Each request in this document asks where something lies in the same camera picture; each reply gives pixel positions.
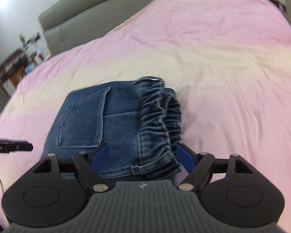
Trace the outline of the blue denim jeans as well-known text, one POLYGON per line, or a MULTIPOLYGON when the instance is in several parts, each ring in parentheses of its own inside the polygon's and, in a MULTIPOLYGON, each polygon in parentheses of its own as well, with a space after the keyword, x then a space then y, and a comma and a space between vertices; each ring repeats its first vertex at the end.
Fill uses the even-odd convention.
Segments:
POLYGON ((43 155, 58 158, 108 147, 97 174, 117 181, 174 180, 181 111, 176 92, 159 77, 109 82, 70 92, 46 138, 43 155))

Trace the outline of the white air purifier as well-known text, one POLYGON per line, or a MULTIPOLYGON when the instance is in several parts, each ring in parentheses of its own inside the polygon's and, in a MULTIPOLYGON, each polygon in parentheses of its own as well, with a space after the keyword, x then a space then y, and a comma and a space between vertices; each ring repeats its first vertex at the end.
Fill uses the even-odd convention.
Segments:
POLYGON ((2 87, 4 88, 4 90, 6 91, 6 93, 9 96, 12 96, 14 94, 14 92, 16 91, 16 88, 17 88, 10 79, 6 80, 2 84, 2 87))

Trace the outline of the wooden nightstand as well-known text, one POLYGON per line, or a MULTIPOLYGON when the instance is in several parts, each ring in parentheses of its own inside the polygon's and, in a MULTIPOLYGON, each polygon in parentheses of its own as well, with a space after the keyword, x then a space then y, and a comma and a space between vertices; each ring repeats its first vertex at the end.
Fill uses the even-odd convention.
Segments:
POLYGON ((10 80, 13 86, 16 87, 26 75, 35 70, 49 57, 50 55, 44 56, 43 54, 37 54, 36 52, 33 52, 29 58, 22 54, 17 59, 15 59, 12 62, 13 73, 10 76, 10 80))

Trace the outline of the pink floral bed sheet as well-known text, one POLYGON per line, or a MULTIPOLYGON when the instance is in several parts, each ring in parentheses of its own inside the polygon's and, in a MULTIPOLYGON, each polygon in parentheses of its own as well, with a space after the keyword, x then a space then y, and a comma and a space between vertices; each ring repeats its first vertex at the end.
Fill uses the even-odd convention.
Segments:
POLYGON ((0 154, 0 224, 2 191, 38 161, 66 95, 144 76, 176 91, 187 146, 240 154, 280 189, 279 226, 291 232, 291 26, 267 0, 155 0, 27 75, 0 115, 0 138, 34 149, 0 154))

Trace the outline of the green potted plant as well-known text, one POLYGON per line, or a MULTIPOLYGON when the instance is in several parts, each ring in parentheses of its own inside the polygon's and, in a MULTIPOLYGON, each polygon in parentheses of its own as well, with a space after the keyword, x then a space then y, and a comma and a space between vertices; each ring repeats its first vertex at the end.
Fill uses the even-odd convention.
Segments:
POLYGON ((20 43, 22 45, 22 49, 24 51, 27 51, 28 46, 29 46, 29 41, 26 39, 25 35, 22 32, 20 32, 20 34, 19 34, 19 40, 20 40, 20 43))

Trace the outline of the grey upholstered headboard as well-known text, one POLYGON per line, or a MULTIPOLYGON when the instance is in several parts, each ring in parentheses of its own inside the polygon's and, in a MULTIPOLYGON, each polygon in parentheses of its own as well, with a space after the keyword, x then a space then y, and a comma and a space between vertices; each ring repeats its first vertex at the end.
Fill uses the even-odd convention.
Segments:
MULTIPOLYGON (((52 55, 103 37, 153 0, 60 0, 39 15, 52 55)), ((291 0, 270 0, 291 24, 291 0)))

